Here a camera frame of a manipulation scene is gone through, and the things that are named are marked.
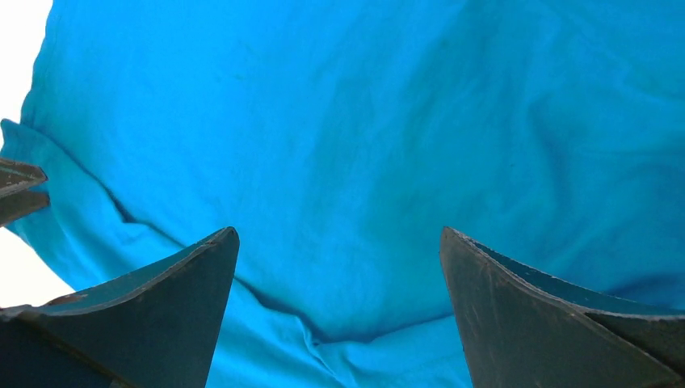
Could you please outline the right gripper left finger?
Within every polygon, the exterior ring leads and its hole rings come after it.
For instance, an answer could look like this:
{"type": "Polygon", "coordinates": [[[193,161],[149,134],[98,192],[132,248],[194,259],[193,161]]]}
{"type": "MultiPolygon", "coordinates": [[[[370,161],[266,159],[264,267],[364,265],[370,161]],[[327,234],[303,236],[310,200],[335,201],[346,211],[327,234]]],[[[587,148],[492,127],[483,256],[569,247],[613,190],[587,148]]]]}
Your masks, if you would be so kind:
{"type": "Polygon", "coordinates": [[[224,228],[95,287],[3,309],[2,386],[205,386],[238,249],[224,228]]]}

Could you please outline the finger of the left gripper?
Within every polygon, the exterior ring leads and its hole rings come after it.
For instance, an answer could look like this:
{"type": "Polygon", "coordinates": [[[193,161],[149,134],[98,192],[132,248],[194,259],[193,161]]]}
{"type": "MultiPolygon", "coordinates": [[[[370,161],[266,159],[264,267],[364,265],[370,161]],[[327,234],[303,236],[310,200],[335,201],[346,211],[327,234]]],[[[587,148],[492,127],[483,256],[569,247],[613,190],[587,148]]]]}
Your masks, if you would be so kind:
{"type": "Polygon", "coordinates": [[[38,166],[1,158],[1,227],[49,205],[46,192],[33,191],[47,180],[38,166]]]}

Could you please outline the blue t-shirt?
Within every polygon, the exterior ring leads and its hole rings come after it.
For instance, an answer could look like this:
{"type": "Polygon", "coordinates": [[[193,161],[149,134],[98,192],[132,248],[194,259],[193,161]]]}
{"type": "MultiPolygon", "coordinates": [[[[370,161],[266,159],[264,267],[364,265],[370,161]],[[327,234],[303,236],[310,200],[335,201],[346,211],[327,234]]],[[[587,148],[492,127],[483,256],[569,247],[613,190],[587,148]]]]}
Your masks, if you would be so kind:
{"type": "Polygon", "coordinates": [[[684,306],[681,1],[55,1],[2,155],[74,289],[226,226],[211,387],[468,387],[450,226],[684,306]]]}

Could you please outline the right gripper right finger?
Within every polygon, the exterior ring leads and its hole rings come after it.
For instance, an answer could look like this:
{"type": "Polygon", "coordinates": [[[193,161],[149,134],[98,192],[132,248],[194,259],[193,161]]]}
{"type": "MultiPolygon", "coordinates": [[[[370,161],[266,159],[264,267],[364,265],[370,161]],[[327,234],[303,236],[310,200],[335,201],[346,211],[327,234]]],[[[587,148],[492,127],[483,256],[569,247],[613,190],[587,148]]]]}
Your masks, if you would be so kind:
{"type": "Polygon", "coordinates": [[[443,229],[475,387],[681,387],[684,313],[571,284],[443,229]]]}

